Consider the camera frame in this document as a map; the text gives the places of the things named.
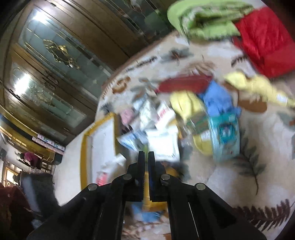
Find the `white packet red text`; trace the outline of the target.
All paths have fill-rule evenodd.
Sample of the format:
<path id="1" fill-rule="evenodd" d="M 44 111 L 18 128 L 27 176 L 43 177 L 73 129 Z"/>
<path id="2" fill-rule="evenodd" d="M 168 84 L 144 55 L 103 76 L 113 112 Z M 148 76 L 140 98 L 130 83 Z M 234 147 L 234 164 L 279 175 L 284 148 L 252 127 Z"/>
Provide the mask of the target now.
<path id="1" fill-rule="evenodd" d="M 166 102 L 161 102 L 157 108 L 157 121 L 155 127 L 157 130 L 165 129 L 168 124 L 175 118 L 176 114 L 173 109 L 171 109 Z"/>

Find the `white box with yellow tape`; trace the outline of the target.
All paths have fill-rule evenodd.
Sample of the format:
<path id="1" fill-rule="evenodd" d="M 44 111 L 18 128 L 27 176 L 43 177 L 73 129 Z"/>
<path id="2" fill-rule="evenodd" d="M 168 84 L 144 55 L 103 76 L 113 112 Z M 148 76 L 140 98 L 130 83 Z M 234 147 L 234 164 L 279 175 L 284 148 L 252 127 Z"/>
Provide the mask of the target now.
<path id="1" fill-rule="evenodd" d="M 123 156 L 117 141 L 120 135 L 119 117 L 113 112 L 93 123 L 84 133 L 81 142 L 80 181 L 81 188 L 96 184 L 96 175 L 102 165 Z"/>

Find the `white and red packet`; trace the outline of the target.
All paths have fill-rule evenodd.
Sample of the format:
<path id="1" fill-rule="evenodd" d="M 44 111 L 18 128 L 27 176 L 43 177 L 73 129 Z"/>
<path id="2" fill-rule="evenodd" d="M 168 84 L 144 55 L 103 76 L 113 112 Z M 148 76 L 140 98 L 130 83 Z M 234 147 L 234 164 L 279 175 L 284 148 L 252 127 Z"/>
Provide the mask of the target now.
<path id="1" fill-rule="evenodd" d="M 102 165 L 96 175 L 96 184 L 103 186 L 110 184 L 114 179 L 126 173 L 126 159 L 117 159 Z"/>

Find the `yellow cloth with label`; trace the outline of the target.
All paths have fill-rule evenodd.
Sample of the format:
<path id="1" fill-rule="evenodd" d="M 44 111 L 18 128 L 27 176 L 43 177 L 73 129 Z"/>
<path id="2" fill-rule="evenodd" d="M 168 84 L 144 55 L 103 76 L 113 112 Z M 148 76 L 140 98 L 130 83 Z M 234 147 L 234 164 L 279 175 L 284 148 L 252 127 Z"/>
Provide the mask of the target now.
<path id="1" fill-rule="evenodd" d="M 180 119 L 179 126 L 189 136 L 195 148 L 205 156 L 213 155 L 211 133 L 204 102 L 193 92 L 173 92 L 171 107 Z"/>

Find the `leaf-patterned beige blanket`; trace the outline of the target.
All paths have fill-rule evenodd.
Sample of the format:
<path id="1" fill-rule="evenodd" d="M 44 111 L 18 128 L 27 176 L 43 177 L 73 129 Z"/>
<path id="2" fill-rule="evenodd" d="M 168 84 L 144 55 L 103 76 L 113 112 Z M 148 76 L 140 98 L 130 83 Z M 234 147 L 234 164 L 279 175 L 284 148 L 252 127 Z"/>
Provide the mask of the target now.
<path id="1" fill-rule="evenodd" d="M 96 118 L 119 113 L 133 97 L 148 93 L 177 75 L 212 75 L 221 85 L 224 76 L 255 71 L 230 40 L 187 42 L 176 32 L 139 52 L 103 85 Z M 185 152 L 185 182 L 202 182 L 242 213 L 267 239 L 287 239 L 294 223 L 294 109 L 263 102 L 261 97 L 226 85 L 242 112 L 240 155 L 215 162 L 193 147 Z"/>

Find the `pink round plush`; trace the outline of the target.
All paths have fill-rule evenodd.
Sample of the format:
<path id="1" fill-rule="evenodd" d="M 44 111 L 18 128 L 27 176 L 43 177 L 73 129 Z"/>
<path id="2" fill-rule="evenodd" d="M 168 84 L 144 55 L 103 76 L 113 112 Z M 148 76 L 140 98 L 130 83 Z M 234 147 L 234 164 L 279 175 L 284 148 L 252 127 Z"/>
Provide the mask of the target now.
<path id="1" fill-rule="evenodd" d="M 133 109 L 125 109 L 120 113 L 122 124 L 128 126 L 129 123 L 134 119 L 135 112 Z"/>

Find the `wooden glass cabinet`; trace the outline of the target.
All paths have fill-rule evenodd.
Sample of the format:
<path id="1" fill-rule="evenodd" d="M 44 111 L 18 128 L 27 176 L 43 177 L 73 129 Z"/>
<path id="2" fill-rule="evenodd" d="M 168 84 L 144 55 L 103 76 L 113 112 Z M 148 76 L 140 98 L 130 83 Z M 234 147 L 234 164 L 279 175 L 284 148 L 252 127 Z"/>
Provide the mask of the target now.
<path id="1" fill-rule="evenodd" d="M 1 1 L 1 105 L 19 128 L 68 144 L 103 84 L 171 31 L 171 1 Z"/>

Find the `white leaf-print packet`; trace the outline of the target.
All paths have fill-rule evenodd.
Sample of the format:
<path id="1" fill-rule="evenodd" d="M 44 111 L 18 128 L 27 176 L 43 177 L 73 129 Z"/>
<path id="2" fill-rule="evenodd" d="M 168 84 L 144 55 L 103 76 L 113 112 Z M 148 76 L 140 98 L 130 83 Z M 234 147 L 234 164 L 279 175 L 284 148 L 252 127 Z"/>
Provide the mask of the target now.
<path id="1" fill-rule="evenodd" d="M 155 128 L 158 120 L 157 110 L 152 100 L 147 99 L 140 108 L 140 130 Z"/>

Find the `pale yellow crumpled cloth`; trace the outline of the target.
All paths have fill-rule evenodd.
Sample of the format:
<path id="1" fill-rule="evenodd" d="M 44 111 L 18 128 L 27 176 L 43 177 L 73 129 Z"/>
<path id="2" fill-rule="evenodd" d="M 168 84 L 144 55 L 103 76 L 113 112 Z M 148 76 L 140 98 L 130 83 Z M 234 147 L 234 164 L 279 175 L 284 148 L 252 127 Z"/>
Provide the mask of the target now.
<path id="1" fill-rule="evenodd" d="M 263 102 L 272 102 L 283 107 L 294 108 L 294 98 L 278 90 L 262 75 L 248 78 L 242 71 L 234 71 L 224 76 L 225 81 L 239 91 L 259 95 Z"/>

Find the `teal printed packet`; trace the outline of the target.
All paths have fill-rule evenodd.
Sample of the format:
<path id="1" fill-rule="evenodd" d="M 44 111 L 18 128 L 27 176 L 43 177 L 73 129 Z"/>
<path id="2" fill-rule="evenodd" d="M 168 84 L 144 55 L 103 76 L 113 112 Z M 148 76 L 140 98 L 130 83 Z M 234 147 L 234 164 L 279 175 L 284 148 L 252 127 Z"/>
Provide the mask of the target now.
<path id="1" fill-rule="evenodd" d="M 240 153 L 240 130 L 235 114 L 208 118 L 215 162 L 225 162 Z"/>

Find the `green folded quilt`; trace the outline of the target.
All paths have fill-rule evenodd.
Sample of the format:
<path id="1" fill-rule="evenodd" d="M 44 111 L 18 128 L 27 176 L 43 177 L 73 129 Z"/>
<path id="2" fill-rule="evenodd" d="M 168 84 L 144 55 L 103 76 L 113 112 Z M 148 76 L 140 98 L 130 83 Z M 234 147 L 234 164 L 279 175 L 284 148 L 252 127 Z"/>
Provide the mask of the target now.
<path id="1" fill-rule="evenodd" d="M 243 1 L 177 1 L 167 11 L 170 24 L 188 40 L 240 36 L 235 23 L 254 11 Z"/>

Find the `blue cloth beside yellow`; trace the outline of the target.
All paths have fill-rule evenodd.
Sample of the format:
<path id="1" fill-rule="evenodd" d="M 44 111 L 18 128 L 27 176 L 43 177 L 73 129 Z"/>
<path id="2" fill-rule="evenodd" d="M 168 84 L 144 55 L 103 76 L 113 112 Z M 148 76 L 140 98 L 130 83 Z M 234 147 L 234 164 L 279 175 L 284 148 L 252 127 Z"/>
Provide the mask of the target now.
<path id="1" fill-rule="evenodd" d="M 239 117 L 242 112 L 240 107 L 233 105 L 232 97 L 228 91 L 214 80 L 211 81 L 205 92 L 198 94 L 198 97 L 204 102 L 206 112 L 210 117 L 222 114 L 235 114 Z"/>

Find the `blue knitted cloth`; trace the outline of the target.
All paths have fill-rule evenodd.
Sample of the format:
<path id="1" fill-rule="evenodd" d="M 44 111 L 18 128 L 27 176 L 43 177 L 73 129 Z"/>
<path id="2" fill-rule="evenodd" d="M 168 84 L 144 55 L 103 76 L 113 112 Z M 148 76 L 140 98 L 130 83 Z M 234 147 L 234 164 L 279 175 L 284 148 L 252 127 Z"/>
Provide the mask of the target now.
<path id="1" fill-rule="evenodd" d="M 131 204 L 131 213 L 134 220 L 144 223 L 157 223 L 163 214 L 163 212 L 146 212 L 143 210 L 143 204 L 139 202 Z"/>

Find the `red quilted cushion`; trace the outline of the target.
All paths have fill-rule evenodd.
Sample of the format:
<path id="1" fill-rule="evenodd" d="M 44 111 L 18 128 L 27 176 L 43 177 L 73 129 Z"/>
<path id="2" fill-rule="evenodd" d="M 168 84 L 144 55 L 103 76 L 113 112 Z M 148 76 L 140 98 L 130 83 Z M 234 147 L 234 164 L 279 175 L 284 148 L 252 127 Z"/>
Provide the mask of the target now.
<path id="1" fill-rule="evenodd" d="M 240 40 L 235 38 L 234 44 L 259 73 L 276 78 L 294 71 L 294 40 L 270 8 L 255 9 L 235 26 Z"/>

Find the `white soft pouch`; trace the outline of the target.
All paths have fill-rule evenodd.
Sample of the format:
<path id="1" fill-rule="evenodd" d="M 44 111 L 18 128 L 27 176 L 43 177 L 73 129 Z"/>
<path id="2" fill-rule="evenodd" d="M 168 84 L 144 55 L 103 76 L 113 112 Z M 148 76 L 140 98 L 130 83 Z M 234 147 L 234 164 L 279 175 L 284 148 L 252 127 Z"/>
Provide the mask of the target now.
<path id="1" fill-rule="evenodd" d="M 148 149 L 154 153 L 156 161 L 180 161 L 177 126 L 170 126 L 163 131 L 157 129 L 147 130 L 146 134 Z"/>

